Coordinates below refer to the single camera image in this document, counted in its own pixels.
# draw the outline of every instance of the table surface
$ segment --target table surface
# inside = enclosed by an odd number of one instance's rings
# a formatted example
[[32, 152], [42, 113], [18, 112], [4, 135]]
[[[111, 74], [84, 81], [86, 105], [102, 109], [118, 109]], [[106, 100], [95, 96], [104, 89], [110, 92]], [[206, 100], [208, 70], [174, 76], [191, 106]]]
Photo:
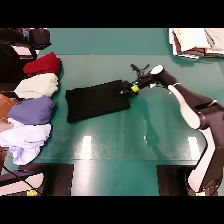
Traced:
[[[162, 64], [188, 89], [224, 104], [224, 59], [175, 57], [168, 29], [52, 28], [63, 63], [53, 130], [34, 162], [74, 163], [72, 195], [159, 195], [156, 165], [195, 164], [205, 140], [182, 118], [173, 94], [146, 88], [125, 111], [67, 123], [65, 91], [122, 79], [134, 81], [130, 64]], [[8, 153], [6, 162], [12, 165]], [[224, 186], [219, 195], [224, 195]]]

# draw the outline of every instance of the yellow tag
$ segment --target yellow tag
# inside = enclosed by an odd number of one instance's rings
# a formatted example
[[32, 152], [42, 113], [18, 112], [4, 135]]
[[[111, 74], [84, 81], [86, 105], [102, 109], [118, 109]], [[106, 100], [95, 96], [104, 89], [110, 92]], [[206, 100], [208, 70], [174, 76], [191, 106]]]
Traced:
[[132, 86], [131, 89], [133, 90], [133, 92], [138, 92], [139, 91], [139, 88], [138, 88], [137, 85]]
[[205, 196], [205, 192], [196, 193], [196, 196]]
[[27, 196], [37, 196], [37, 192], [35, 190], [27, 191]]

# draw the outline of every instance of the stack of folded clothes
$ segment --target stack of folded clothes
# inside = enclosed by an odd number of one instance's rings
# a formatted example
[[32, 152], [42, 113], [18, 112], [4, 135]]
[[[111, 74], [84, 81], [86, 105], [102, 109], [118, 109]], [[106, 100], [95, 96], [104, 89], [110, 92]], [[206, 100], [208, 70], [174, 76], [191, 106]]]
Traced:
[[224, 57], [224, 28], [169, 28], [173, 54], [198, 59]]
[[0, 95], [0, 103], [6, 101], [8, 112], [2, 115], [2, 121], [8, 126], [0, 130], [0, 146], [9, 147], [17, 165], [26, 165], [35, 159], [50, 135], [55, 105], [50, 97], [58, 90], [60, 59], [52, 52], [27, 64], [24, 72], [30, 78], [22, 80], [14, 91], [23, 101]]

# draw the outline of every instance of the blue cloth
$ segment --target blue cloth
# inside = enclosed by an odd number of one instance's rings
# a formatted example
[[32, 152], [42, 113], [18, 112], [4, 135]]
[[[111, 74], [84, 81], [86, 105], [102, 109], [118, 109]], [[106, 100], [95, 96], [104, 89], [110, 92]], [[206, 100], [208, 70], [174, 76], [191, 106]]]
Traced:
[[47, 124], [53, 107], [54, 103], [49, 96], [23, 100], [11, 108], [8, 117], [25, 125]]

